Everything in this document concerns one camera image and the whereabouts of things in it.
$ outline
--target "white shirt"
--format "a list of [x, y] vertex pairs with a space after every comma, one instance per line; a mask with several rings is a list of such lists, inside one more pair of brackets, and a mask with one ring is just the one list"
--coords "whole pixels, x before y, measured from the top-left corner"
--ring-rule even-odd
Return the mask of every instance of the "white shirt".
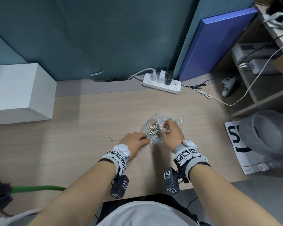
[[118, 207], [98, 226], [198, 226], [182, 212], [154, 201], [133, 201]]

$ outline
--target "game controller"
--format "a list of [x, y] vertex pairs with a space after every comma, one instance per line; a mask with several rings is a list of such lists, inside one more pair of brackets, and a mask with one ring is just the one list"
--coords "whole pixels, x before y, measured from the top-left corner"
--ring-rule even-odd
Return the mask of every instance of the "game controller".
[[235, 82], [236, 82], [235, 77], [228, 77], [222, 80], [222, 83], [224, 84], [222, 96], [227, 97], [230, 94], [230, 91], [232, 90]]

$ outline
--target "wrist tracker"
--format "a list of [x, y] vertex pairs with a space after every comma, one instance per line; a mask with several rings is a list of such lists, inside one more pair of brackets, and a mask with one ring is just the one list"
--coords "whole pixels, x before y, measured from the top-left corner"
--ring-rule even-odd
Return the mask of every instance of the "wrist tracker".
[[183, 144], [179, 144], [174, 151], [174, 163], [177, 170], [168, 167], [164, 172], [164, 186], [170, 194], [179, 192], [179, 184], [181, 182], [189, 182], [190, 170], [196, 164], [204, 164], [211, 166], [208, 159], [198, 151], [197, 146], [190, 140], [184, 140]]
[[113, 179], [114, 183], [110, 190], [110, 195], [113, 198], [120, 199], [124, 197], [127, 189], [129, 179], [126, 175], [123, 175], [127, 162], [130, 156], [128, 146], [125, 144], [118, 144], [113, 147], [112, 151], [107, 152], [102, 156], [100, 161], [108, 161], [115, 165], [116, 173]]

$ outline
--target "plastic ziplock bag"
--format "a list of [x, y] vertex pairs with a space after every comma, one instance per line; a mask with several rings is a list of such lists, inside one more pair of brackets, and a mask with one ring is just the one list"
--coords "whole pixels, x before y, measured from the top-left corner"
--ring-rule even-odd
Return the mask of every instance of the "plastic ziplock bag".
[[142, 127], [142, 132], [146, 133], [147, 136], [151, 139], [153, 144], [162, 143], [162, 133], [168, 132], [168, 127], [163, 128], [162, 125], [165, 123], [167, 119], [172, 119], [175, 121], [179, 128], [181, 129], [182, 120], [181, 117], [173, 118], [173, 117], [161, 117], [158, 114], [154, 114]]

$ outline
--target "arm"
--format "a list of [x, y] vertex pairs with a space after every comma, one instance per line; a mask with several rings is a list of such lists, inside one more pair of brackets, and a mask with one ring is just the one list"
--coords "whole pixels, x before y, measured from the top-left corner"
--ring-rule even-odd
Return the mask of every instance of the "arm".
[[[139, 148], [150, 143], [144, 133], [127, 134], [120, 144], [130, 150], [129, 161]], [[57, 196], [28, 226], [88, 225], [115, 177], [113, 163], [100, 161]]]
[[[169, 132], [163, 133], [164, 143], [174, 152], [176, 146], [184, 140], [184, 136], [176, 122], [169, 119], [164, 127], [167, 125]], [[196, 164], [190, 170], [189, 178], [201, 204], [215, 225], [282, 226], [271, 214], [227, 182], [213, 168]]]

